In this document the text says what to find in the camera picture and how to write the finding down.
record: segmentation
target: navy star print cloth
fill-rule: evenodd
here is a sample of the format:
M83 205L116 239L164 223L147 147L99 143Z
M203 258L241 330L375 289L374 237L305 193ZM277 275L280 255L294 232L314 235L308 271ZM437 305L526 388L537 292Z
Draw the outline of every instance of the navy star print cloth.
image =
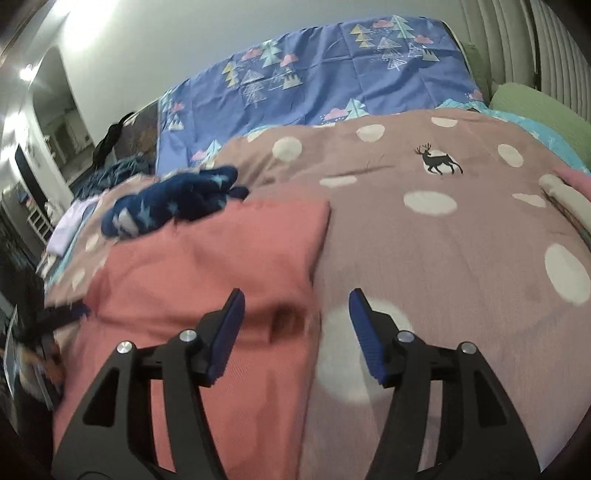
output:
M178 173L134 195L121 197L102 219L106 237L133 238L161 228L172 218L198 220L222 210L229 198L244 200L246 187L232 187L232 166Z

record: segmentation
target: light blue blanket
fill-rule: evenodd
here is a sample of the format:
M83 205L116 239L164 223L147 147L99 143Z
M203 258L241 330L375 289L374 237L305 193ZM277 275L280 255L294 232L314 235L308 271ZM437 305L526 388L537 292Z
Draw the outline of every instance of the light blue blanket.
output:
M575 170L584 171L585 173L590 173L589 169L577 155L577 152L573 150L573 147L569 145L562 135L556 133L544 124L514 113L491 110L482 102L460 103L448 99L437 108L461 108L463 110L474 108L485 115L517 124L524 130L528 131L536 140L542 142L546 148L560 157L569 167L574 168Z

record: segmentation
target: ceiling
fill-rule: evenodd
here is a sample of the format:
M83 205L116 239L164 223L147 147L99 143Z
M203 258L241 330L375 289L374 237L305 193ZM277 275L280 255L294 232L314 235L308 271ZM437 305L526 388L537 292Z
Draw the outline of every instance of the ceiling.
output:
M26 3L26 0L2 0L2 15L0 15L0 37L12 22L19 9Z
M0 60L48 0L0 0Z

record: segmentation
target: pink towel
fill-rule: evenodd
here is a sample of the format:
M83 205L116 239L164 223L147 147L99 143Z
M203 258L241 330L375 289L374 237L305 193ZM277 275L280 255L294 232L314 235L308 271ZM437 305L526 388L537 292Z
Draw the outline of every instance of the pink towel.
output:
M584 171L575 170L567 165L559 165L552 169L565 183L578 190L591 202L591 176Z
M56 445L118 342L163 343L237 287L241 332L224 376L202 389L213 438L231 480L295 479L320 330L310 279L328 213L326 201L253 200L113 247L85 298L93 314L64 352ZM160 382L152 416L158 463L173 470Z

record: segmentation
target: beige cloth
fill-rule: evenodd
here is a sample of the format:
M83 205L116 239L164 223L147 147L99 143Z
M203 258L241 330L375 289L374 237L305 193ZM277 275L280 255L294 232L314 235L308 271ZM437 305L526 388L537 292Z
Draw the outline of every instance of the beige cloth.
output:
M564 184L560 178L551 173L540 178L540 187L548 196L555 198L572 213L588 232L591 232L591 202L585 195Z
M427 144L464 174L428 173L415 152ZM474 341L542 465L566 444L591 401L591 255L543 198L538 181L560 163L546 147L517 125L440 109L273 128L234 139L216 163L237 165L253 197L307 186L332 207L314 278L323 338L301 480L364 478L387 415L391 391L369 375L350 324L355 287L428 343Z
M84 298L95 273L105 265L111 247L118 241L116 238L105 238L101 233L102 216L122 196L137 193L155 181L156 177L135 175L101 195L95 211L78 236L70 262L46 293L46 306L64 305Z

